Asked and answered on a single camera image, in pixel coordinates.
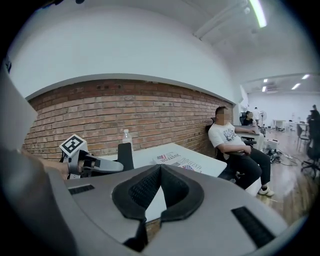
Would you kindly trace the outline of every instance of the ceiling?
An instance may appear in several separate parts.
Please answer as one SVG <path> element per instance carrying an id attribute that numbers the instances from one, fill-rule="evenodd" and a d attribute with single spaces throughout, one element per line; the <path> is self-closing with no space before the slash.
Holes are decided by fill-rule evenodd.
<path id="1" fill-rule="evenodd" d="M 253 60 L 267 58 L 269 55 L 290 55 L 309 44 L 303 29 L 289 17 L 279 0 L 259 1 L 267 21 L 267 26 L 263 28 L 259 27 L 249 0 L 85 0 L 82 4 L 76 4 L 75 0 L 64 0 L 59 5 L 37 11 L 18 40 L 23 43 L 34 30 L 48 26 L 70 12 L 117 5 L 156 12 L 184 24 L 194 36 L 212 45 L 230 67 L 233 65 L 237 68 L 238 65 L 253 63 Z M 294 77 L 291 75 L 273 79 L 283 90 L 290 90 L 291 85 L 296 83 Z M 248 93 L 259 91 L 260 82 L 245 83 L 244 88 L 248 89 Z M 319 90 L 315 85 L 317 79 L 311 78 L 307 82 L 314 84 L 300 86 L 299 90 Z"/>
<path id="2" fill-rule="evenodd" d="M 302 79 L 305 74 L 294 74 L 287 76 L 271 77 L 267 78 L 267 82 L 264 79 L 254 80 L 242 84 L 242 87 L 248 94 L 261 93 L 283 93 L 283 92 L 318 92 L 320 93 L 320 75 L 311 74 L 307 79 Z M 266 86 L 265 92 L 262 92 L 262 88 Z"/>

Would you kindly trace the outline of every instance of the white wall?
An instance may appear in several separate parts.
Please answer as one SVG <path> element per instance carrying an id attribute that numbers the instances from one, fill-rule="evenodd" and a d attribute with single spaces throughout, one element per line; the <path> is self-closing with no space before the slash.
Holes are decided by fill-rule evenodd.
<path id="1" fill-rule="evenodd" d="M 266 111 L 266 126 L 271 126 L 273 120 L 306 121 L 312 106 L 316 104 L 320 109 L 320 93 L 295 93 L 282 94 L 249 93 L 248 100 L 250 111 L 255 107 L 259 111 Z"/>
<path id="2" fill-rule="evenodd" d="M 59 16 L 12 45 L 9 56 L 10 77 L 27 99 L 107 78 L 167 82 L 232 103 L 240 98 L 224 60 L 209 45 L 180 23 L 142 9 L 86 8 Z"/>
<path id="3" fill-rule="evenodd" d="M 241 92 L 241 99 L 239 100 L 238 104 L 236 104 L 233 107 L 233 124 L 236 126 L 240 125 L 240 119 L 239 119 L 240 113 L 246 112 L 248 110 L 248 104 L 249 104 L 247 92 L 245 91 L 242 85 L 240 85 L 239 88 Z"/>

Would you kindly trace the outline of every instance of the water bottle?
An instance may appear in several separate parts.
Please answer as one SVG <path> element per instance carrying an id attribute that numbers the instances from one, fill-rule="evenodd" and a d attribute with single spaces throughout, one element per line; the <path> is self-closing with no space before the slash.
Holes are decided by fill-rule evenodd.
<path id="1" fill-rule="evenodd" d="M 124 135 L 123 135 L 123 139 L 122 139 L 122 143 L 131 143 L 131 151 L 134 151 L 134 144 L 132 142 L 132 137 L 129 133 L 128 129 L 123 130 L 124 131 Z"/>

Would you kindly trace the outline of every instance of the white table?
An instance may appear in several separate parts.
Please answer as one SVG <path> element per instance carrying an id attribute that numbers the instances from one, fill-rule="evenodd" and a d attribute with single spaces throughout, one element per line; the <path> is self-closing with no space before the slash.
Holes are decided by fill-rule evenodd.
<path id="1" fill-rule="evenodd" d="M 276 120 L 276 119 L 273 119 L 273 127 L 276 128 L 281 128 L 281 129 L 285 129 L 286 128 L 286 125 L 284 125 L 284 123 L 286 123 L 287 121 L 286 120 Z"/>
<path id="2" fill-rule="evenodd" d="M 301 122 L 295 122 L 295 124 L 301 127 L 307 127 L 309 125 L 308 123 L 301 123 Z"/>
<path id="3" fill-rule="evenodd" d="M 223 172 L 223 170 L 227 167 L 227 164 L 225 162 L 197 153 L 195 151 L 192 151 L 190 149 L 187 149 L 183 146 L 179 146 L 174 143 L 169 143 L 169 144 L 164 144 L 156 147 L 134 151 L 132 153 L 133 166 L 134 168 L 140 168 L 147 165 L 154 165 L 155 164 L 153 160 L 154 157 L 160 156 L 169 152 L 178 153 L 184 158 L 188 158 L 194 161 L 196 164 L 201 165 L 200 171 L 197 171 L 197 172 L 210 175 L 213 177 L 218 177 Z M 100 158 L 113 161 L 118 159 L 118 155 L 117 154 L 106 155 L 106 156 L 100 156 Z M 148 209 L 145 211 L 145 217 L 148 222 L 158 219 L 160 218 L 161 212 L 165 211 L 166 209 L 167 207 L 166 207 L 164 192 L 160 187 L 153 201 L 149 205 Z"/>

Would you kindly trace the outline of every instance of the white sneaker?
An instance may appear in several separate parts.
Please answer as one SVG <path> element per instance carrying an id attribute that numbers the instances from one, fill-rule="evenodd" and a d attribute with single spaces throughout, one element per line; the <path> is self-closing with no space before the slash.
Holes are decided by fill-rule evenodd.
<path id="1" fill-rule="evenodd" d="M 260 188 L 258 194 L 262 196 L 272 197 L 275 194 L 275 192 L 273 192 L 272 190 L 270 190 L 269 187 L 267 187 L 266 190 L 262 190 L 262 188 Z"/>

